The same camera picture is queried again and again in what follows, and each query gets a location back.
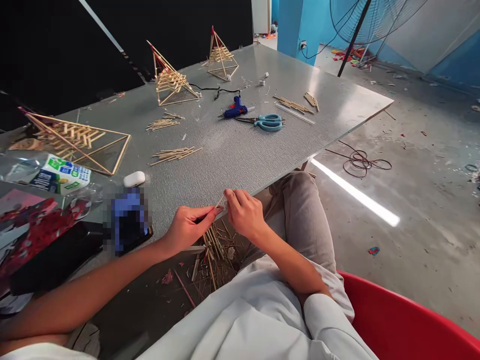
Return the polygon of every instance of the plastic bottle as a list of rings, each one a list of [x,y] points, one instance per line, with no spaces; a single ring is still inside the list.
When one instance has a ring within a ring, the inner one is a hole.
[[[104,200],[107,188],[116,186],[112,178],[37,150],[8,150],[0,155],[0,181],[60,194],[70,201],[84,199],[92,207]]]

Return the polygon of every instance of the red chair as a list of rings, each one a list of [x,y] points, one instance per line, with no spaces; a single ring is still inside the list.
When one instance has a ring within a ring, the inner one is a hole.
[[[380,360],[480,359],[480,341],[426,307],[339,271],[355,310],[353,327]]]

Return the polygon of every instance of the concrete floor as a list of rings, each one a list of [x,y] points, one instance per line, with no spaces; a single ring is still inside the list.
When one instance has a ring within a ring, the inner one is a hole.
[[[259,41],[277,47],[276,38]],[[315,66],[336,75],[340,62],[332,57],[326,48]],[[480,160],[480,113],[470,107],[474,97],[430,86],[413,75],[393,79],[379,67],[362,72],[347,65],[342,77],[393,97],[388,112],[395,119],[382,112],[341,139],[366,151],[371,160],[388,160],[392,170],[371,169],[365,178],[356,178],[343,170],[345,158],[328,151],[315,160],[334,175],[314,163],[307,167],[317,174],[338,269],[402,294],[480,338],[480,190],[468,182],[465,170],[466,164],[479,165]],[[339,142],[328,149],[352,152]],[[399,217],[398,225],[382,218],[385,211],[377,215],[345,191],[335,175]],[[375,246],[380,252],[373,257],[368,249]],[[152,267],[94,317],[101,359],[112,358],[135,339],[132,354],[141,353],[190,310],[181,287],[159,284],[168,268],[180,273],[178,263],[183,261],[188,267],[192,259],[174,258]]]

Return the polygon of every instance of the gray table surface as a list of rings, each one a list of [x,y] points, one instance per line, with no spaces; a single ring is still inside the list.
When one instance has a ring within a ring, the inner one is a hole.
[[[255,106],[248,116],[279,114],[286,120],[280,131],[265,132],[232,119],[219,120],[218,116],[233,103],[234,93],[221,92],[214,101],[216,91],[203,90],[199,101],[159,107],[153,83],[131,90],[115,102],[80,111],[82,124],[132,135],[117,174],[123,177],[143,171],[146,175],[143,187],[154,229],[149,242],[165,233],[179,206],[214,205],[225,188],[244,189],[254,195],[393,102],[261,44],[233,54],[240,66],[231,82],[208,74],[207,67],[200,64],[180,72],[202,88],[220,85],[228,90],[241,89],[242,104]],[[259,86],[265,72],[269,73],[266,85]],[[303,97],[306,91],[316,97],[320,109],[314,115],[306,114],[316,122],[314,125],[277,108],[277,100],[272,98],[277,95],[309,108]],[[180,125],[146,132],[148,124],[160,119],[165,108],[185,120],[179,120]],[[77,115],[77,111],[71,111],[58,118],[76,121]],[[160,150],[193,146],[203,149],[182,160],[149,166],[155,161],[151,156]],[[107,257],[101,254],[87,269],[104,263]]]

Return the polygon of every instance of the gray floor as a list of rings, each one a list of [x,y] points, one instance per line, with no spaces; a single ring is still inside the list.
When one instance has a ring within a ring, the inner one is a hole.
[[[277,45],[276,39],[260,42]],[[341,62],[332,58],[326,48],[315,66],[337,74]],[[392,227],[310,165],[307,170],[318,175],[337,267],[443,314],[480,338],[480,190],[465,170],[480,160],[475,98],[413,75],[394,79],[378,67],[362,72],[347,64],[342,77],[395,100],[388,112],[396,120],[383,112],[342,139],[371,160],[388,160],[393,169],[372,169],[359,179],[342,169],[343,157],[323,151],[315,159],[400,222]],[[328,149],[352,152],[338,142]],[[368,253],[374,246],[380,248],[375,257]]]

